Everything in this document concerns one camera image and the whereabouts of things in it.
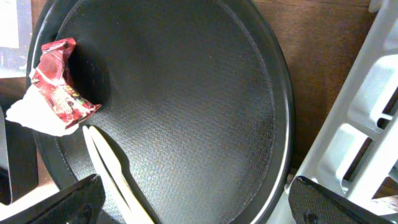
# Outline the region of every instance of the black tray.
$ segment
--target black tray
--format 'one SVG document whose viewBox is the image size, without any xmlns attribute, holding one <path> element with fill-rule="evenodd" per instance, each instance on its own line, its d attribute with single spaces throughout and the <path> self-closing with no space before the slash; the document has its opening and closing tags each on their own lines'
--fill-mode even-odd
<svg viewBox="0 0 398 224">
<path fill-rule="evenodd" d="M 108 135 L 156 222 L 267 220 L 289 168 L 293 101 L 251 1 L 49 1 L 28 73 L 42 44 L 65 37 L 78 42 L 77 90 L 104 105 L 85 124 Z M 80 129 L 35 139 L 60 188 L 95 171 Z M 109 194 L 100 221 L 123 222 Z"/>
</svg>

